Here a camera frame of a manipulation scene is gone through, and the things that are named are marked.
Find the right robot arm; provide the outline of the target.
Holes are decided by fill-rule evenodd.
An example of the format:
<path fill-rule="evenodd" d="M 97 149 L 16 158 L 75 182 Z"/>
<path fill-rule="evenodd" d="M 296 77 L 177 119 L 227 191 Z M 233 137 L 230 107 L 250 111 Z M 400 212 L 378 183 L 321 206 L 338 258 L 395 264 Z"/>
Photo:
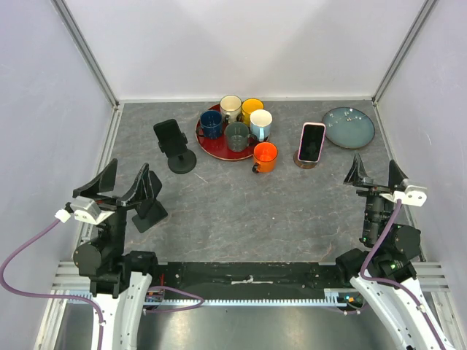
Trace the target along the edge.
<path fill-rule="evenodd" d="M 354 287 L 378 316 L 397 349 L 453 349 L 422 292 L 412 260 L 421 254 L 421 232 L 396 223 L 402 206 L 421 207 L 426 187 L 410 182 L 397 162 L 388 167 L 388 183 L 375 184 L 359 154 L 355 154 L 344 183 L 366 199 L 360 242 L 336 258 L 334 278 Z"/>

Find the pink case smartphone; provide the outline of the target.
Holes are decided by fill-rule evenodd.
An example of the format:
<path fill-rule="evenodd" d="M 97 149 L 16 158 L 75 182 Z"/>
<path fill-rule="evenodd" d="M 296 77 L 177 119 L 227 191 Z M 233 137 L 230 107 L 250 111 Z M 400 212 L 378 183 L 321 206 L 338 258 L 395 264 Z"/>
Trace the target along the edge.
<path fill-rule="evenodd" d="M 298 159 L 301 162 L 317 163 L 320 159 L 326 126 L 321 122 L 306 122 L 303 124 Z"/>

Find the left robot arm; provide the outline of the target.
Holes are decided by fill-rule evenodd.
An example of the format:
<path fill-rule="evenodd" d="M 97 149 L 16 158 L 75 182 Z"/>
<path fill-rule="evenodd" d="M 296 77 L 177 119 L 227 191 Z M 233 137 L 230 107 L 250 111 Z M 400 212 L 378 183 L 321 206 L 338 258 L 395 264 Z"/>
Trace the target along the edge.
<path fill-rule="evenodd" d="M 73 261 L 80 276 L 90 280 L 94 315 L 92 349 L 136 349 L 137 333 L 146 291 L 158 283 L 160 269 L 153 252 L 124 252 L 127 213 L 141 233 L 167 216 L 157 196 L 162 184 L 144 164 L 130 189 L 111 196 L 115 187 L 117 159 L 94 179 L 73 192 L 74 218 L 97 227 L 95 238 L 79 245 Z"/>

